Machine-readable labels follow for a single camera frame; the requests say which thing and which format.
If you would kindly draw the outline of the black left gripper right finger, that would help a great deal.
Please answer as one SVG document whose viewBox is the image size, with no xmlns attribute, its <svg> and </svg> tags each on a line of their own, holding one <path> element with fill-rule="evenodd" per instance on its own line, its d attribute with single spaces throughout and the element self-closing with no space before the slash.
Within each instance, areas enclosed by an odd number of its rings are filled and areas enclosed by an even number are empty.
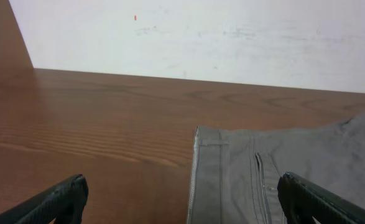
<svg viewBox="0 0 365 224">
<path fill-rule="evenodd" d="M 293 172 L 279 179 L 277 190 L 288 224 L 365 224 L 365 209 Z"/>
</svg>

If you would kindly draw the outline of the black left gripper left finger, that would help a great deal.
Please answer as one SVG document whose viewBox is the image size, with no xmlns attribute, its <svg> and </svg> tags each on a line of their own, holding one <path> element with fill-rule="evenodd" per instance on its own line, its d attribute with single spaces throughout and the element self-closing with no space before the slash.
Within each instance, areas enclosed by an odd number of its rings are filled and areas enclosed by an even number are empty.
<svg viewBox="0 0 365 224">
<path fill-rule="evenodd" d="M 0 214 L 0 224 L 80 224 L 88 200 L 83 175 L 73 175 Z"/>
</svg>

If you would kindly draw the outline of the grey shorts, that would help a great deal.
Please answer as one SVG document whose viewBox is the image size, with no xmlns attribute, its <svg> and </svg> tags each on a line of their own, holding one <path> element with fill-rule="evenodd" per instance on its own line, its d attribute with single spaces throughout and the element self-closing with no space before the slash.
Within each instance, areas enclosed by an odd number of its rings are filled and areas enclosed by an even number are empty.
<svg viewBox="0 0 365 224">
<path fill-rule="evenodd" d="M 285 223 L 286 172 L 365 209 L 365 114 L 317 129 L 198 127 L 187 222 Z"/>
</svg>

